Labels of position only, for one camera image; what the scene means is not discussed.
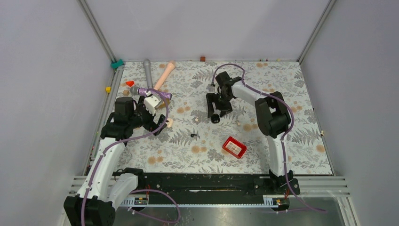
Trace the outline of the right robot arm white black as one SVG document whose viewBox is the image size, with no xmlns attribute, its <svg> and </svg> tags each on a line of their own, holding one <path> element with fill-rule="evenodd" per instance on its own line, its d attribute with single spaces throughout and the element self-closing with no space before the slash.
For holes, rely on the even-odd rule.
<svg viewBox="0 0 399 226">
<path fill-rule="evenodd" d="M 270 188 L 276 194 L 300 194 L 298 181 L 287 165 L 287 153 L 282 144 L 289 131 L 291 116 L 280 92 L 262 94 L 244 84 L 241 77 L 232 78 L 227 72 L 214 74 L 213 93 L 206 94 L 207 116 L 212 123 L 232 112 L 232 99 L 241 99 L 255 108 L 257 125 L 266 136 L 270 153 Z"/>
</svg>

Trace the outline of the black glossy earbud charging case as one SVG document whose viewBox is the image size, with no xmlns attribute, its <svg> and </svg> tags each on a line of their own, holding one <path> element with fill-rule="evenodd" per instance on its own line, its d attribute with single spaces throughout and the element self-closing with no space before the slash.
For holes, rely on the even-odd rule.
<svg viewBox="0 0 399 226">
<path fill-rule="evenodd" d="M 217 124 L 220 122 L 220 116 L 218 114 L 213 114 L 211 115 L 210 120 L 213 124 Z"/>
</svg>

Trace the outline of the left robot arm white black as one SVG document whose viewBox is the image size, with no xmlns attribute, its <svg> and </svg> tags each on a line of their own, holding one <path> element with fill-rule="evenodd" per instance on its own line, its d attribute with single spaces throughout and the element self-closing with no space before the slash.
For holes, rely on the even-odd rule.
<svg viewBox="0 0 399 226">
<path fill-rule="evenodd" d="M 141 96 L 138 101 L 132 97 L 115 100 L 114 111 L 110 113 L 100 134 L 97 155 L 81 188 L 74 196 L 66 197 L 64 210 L 72 226 L 111 226 L 116 210 L 132 191 L 139 194 L 145 190 L 146 181 L 138 173 L 124 171 L 122 177 L 109 188 L 113 170 L 127 143 L 135 140 L 134 130 L 143 127 L 148 131 L 138 139 L 158 135 L 168 121 L 169 112 L 161 114 L 154 122 L 156 97 Z"/>
</svg>

